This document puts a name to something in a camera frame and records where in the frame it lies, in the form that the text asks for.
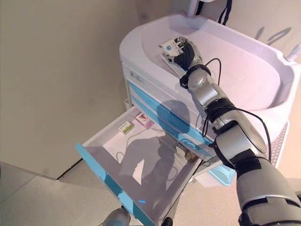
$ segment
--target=white wall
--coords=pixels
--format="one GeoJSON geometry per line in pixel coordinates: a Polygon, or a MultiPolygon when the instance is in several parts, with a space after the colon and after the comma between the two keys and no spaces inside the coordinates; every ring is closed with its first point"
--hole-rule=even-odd
{"type": "MultiPolygon", "coordinates": [[[[205,3],[201,15],[216,20],[225,5],[226,0],[205,3]]],[[[287,29],[289,32],[285,36],[271,44],[286,56],[297,43],[301,42],[301,0],[233,0],[226,26],[252,38],[257,37],[266,44],[274,34],[287,29]]],[[[301,56],[296,62],[301,63],[301,56]]],[[[301,191],[300,99],[299,84],[291,111],[288,138],[278,167],[296,191],[301,191]]]]}
{"type": "MultiPolygon", "coordinates": [[[[226,6],[226,0],[205,3],[201,15],[217,20],[226,6]]],[[[286,56],[301,42],[301,1],[300,0],[233,0],[232,10],[226,24],[236,31],[256,38],[263,43],[271,43],[283,32],[286,35],[272,42],[286,56]]]]}
{"type": "Polygon", "coordinates": [[[133,0],[1,0],[0,161],[56,178],[126,98],[122,38],[133,0]]]}

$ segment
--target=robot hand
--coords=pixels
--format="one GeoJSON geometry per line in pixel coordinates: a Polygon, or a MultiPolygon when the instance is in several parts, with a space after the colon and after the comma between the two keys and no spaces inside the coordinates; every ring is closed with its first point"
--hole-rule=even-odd
{"type": "Polygon", "coordinates": [[[266,147],[260,134],[214,82],[197,47],[183,37],[174,42],[177,47],[171,41],[162,47],[180,50],[171,56],[167,48],[163,56],[171,67],[176,64],[185,71],[180,84],[190,89],[204,107],[217,135],[213,144],[216,155],[237,172],[240,225],[301,225],[301,202],[265,158],[266,147]]]}

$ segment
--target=open drawer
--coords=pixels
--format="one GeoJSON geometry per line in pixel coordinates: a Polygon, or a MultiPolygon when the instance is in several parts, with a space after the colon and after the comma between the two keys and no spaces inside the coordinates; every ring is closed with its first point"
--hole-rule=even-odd
{"type": "Polygon", "coordinates": [[[91,170],[122,205],[144,225],[161,225],[201,160],[187,161],[178,154],[178,142],[160,125],[145,129],[130,108],[76,148],[91,170]],[[130,121],[126,135],[119,127],[130,121]]]}

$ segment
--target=drawer front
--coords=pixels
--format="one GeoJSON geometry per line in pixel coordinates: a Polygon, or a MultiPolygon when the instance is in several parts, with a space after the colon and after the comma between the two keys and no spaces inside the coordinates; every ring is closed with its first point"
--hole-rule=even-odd
{"type": "Polygon", "coordinates": [[[95,160],[95,158],[93,158],[93,156],[87,151],[87,147],[83,147],[81,144],[76,144],[75,147],[90,169],[114,194],[114,196],[127,209],[127,211],[135,216],[135,218],[140,220],[143,225],[153,226],[154,223],[152,220],[141,211],[141,209],[133,202],[127,193],[123,191],[123,189],[112,179],[107,171],[105,171],[104,168],[95,160]]]}
{"type": "MultiPolygon", "coordinates": [[[[201,159],[208,161],[216,156],[214,150],[209,148],[211,143],[184,120],[180,119],[173,112],[168,110],[163,104],[143,92],[134,84],[129,82],[131,99],[142,111],[147,113],[152,120],[160,124],[160,126],[168,132],[173,138],[194,152],[201,159]]],[[[185,108],[185,105],[179,101],[171,100],[177,108],[185,108]]]]}

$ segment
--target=label on box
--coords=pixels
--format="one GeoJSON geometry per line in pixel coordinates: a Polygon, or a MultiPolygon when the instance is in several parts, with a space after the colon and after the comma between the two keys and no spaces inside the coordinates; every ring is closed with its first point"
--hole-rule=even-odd
{"type": "Polygon", "coordinates": [[[140,124],[142,124],[147,129],[154,124],[154,122],[150,120],[149,117],[143,112],[139,113],[136,116],[136,119],[138,120],[138,122],[140,122],[140,124]]]}

